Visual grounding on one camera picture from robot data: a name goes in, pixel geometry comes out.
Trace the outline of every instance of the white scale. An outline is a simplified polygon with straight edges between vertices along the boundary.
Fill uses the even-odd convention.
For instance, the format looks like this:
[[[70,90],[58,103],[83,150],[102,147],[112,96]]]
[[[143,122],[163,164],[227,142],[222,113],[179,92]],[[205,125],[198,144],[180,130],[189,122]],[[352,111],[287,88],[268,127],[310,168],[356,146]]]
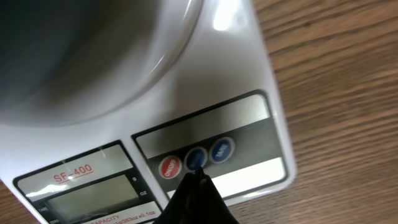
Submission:
[[[0,178],[40,222],[153,222],[195,166],[227,205],[293,181],[284,112],[250,1],[49,8],[49,16],[73,10],[90,21],[98,10],[110,19],[75,48],[51,33],[38,41],[43,29],[32,29],[34,42],[0,71],[14,84],[0,98]],[[78,19],[68,16],[43,21],[65,37],[87,29],[73,29]]]

